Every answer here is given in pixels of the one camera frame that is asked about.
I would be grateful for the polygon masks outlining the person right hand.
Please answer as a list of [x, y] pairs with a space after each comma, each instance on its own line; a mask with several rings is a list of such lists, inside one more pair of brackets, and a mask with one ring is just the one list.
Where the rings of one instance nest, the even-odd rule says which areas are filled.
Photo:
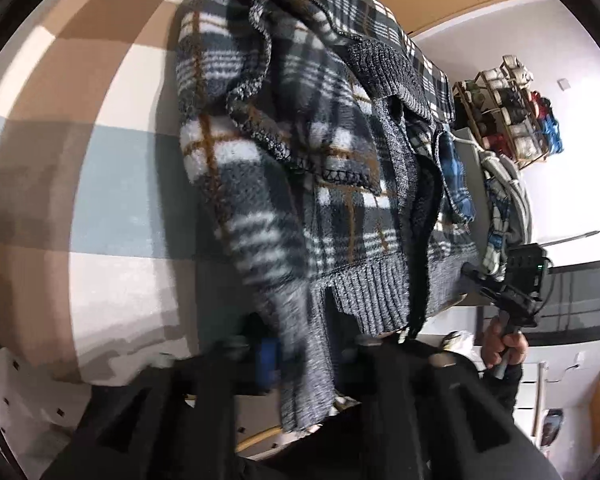
[[499, 318], [492, 318], [484, 330], [481, 359], [488, 370], [507, 358], [510, 366], [524, 362], [529, 351], [528, 340], [522, 333], [504, 334]]

